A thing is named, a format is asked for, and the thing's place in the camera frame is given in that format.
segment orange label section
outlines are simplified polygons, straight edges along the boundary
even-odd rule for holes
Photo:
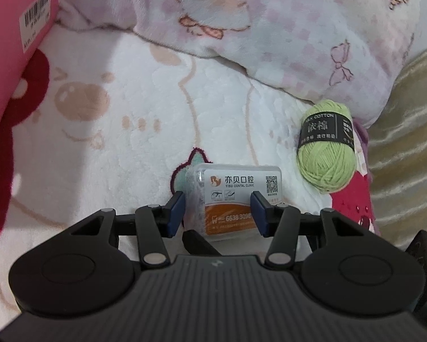
[[[206,207],[206,234],[224,234],[256,227],[249,205],[222,203]]]

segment blanket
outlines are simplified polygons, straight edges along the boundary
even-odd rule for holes
[[[414,38],[419,0],[61,0],[77,30],[113,25],[313,102],[346,104],[368,127]]]
[[[164,204],[199,162],[276,165],[283,199],[303,212],[334,207],[374,230],[367,167],[323,195],[296,165],[309,104],[248,78],[243,68],[136,38],[55,25],[36,51],[0,124],[0,328],[19,312],[7,283],[23,253],[93,212]],[[165,241],[184,253],[181,229]],[[255,235],[215,242],[225,255],[263,256]],[[137,259],[135,239],[119,249]]]

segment barcode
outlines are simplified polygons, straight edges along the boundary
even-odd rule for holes
[[[47,4],[49,0],[38,0],[36,1],[31,8],[27,10],[25,13],[25,27],[38,17],[39,12],[41,12],[42,8]]]
[[[278,183],[276,176],[266,176],[267,194],[278,193]]]

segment clear plastic case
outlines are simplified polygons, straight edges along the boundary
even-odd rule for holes
[[[282,201],[281,170],[276,166],[201,163],[186,174],[185,230],[210,241],[258,235],[250,195],[260,191],[272,203]]]

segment black yarn label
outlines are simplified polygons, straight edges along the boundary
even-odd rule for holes
[[[309,116],[301,128],[299,145],[317,142],[332,141],[348,145],[354,150],[353,126],[351,121],[333,111],[322,111]]]

